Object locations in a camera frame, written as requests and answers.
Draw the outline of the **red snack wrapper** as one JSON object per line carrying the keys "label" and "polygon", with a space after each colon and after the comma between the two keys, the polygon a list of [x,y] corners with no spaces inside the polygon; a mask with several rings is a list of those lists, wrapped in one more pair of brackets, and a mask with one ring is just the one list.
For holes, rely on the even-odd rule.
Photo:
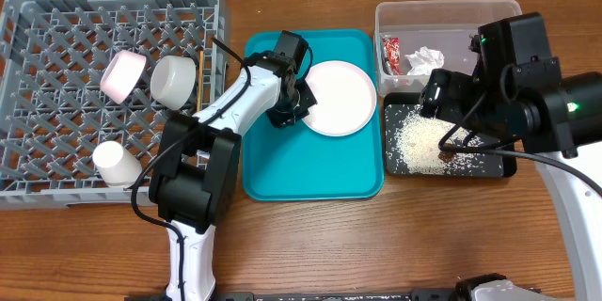
{"label": "red snack wrapper", "polygon": [[399,39],[391,36],[384,36],[383,42],[383,58],[385,68],[389,75],[401,76],[403,72],[401,66],[401,54]]}

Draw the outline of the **small pink saucer plate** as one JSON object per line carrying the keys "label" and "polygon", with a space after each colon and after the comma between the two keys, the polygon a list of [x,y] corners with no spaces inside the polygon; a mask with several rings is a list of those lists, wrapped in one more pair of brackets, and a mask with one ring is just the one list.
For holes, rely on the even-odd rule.
{"label": "small pink saucer plate", "polygon": [[100,82],[101,91],[114,103],[122,103],[135,88],[145,69],[146,58],[129,51],[119,51],[111,59]]}

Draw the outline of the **white ceramic cup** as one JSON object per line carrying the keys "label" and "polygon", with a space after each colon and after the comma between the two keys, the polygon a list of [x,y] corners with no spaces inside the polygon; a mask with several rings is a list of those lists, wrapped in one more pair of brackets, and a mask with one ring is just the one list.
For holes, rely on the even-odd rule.
{"label": "white ceramic cup", "polygon": [[92,152],[92,161],[109,187],[127,187],[142,172],[140,162],[117,141],[104,141]]}

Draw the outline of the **brown food scrap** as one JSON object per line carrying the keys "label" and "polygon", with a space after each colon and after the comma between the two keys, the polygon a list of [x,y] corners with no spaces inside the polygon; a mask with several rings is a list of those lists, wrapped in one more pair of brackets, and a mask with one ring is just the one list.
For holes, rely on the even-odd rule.
{"label": "brown food scrap", "polygon": [[453,158],[453,154],[445,151],[441,151],[438,155],[438,158],[443,162],[450,162]]}

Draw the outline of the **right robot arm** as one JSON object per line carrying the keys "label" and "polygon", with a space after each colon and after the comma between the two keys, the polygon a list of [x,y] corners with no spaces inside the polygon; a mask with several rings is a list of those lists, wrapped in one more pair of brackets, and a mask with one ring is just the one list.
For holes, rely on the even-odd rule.
{"label": "right robot arm", "polygon": [[480,153],[532,160],[552,198],[569,258],[575,297],[601,297],[601,75],[564,78],[544,71],[527,79],[507,66],[491,82],[442,69],[420,94],[421,113],[475,134],[486,146],[448,153]]}

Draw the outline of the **grey-green ceramic bowl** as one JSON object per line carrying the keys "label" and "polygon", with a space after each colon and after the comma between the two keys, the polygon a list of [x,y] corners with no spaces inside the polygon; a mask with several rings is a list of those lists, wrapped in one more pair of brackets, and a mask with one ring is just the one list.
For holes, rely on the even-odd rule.
{"label": "grey-green ceramic bowl", "polygon": [[156,63],[151,75],[151,96],[166,108],[179,110],[192,93],[196,75],[196,64],[192,58],[164,56]]}

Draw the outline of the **large white round plate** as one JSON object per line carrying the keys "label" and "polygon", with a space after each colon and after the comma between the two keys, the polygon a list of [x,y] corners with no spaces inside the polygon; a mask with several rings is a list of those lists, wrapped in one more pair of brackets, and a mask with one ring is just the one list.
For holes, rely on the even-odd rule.
{"label": "large white round plate", "polygon": [[306,82],[316,99],[303,118],[312,131],[326,136],[347,136],[372,119],[376,91],[372,79],[360,67],[339,60],[321,62],[311,67]]}

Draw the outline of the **wooden chopstick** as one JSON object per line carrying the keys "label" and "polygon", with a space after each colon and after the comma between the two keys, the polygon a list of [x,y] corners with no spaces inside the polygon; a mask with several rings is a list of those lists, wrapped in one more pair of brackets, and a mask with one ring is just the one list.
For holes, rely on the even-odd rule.
{"label": "wooden chopstick", "polygon": [[204,50],[199,50],[198,53],[198,79],[197,79],[197,104],[196,109],[200,111],[202,109],[202,97],[203,97],[203,77],[204,77]]}

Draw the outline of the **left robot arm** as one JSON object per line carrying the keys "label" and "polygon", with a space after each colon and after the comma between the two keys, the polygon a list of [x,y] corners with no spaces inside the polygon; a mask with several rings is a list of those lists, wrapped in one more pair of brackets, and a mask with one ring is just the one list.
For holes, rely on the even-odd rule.
{"label": "left robot arm", "polygon": [[214,296],[215,228],[225,217],[238,177],[242,139],[266,115],[279,129],[295,125],[316,100],[302,64],[309,48],[254,53],[241,62],[240,78],[217,101],[193,116],[173,114],[150,162],[155,224],[166,228],[170,281],[165,300]]}

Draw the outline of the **white napkin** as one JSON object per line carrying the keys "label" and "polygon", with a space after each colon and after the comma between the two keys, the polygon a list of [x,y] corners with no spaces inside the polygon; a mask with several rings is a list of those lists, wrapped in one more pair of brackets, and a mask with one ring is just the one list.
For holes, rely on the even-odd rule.
{"label": "white napkin", "polygon": [[413,54],[405,55],[409,62],[410,70],[406,73],[410,76],[429,75],[432,70],[441,69],[444,66],[445,56],[442,52],[422,46]]}

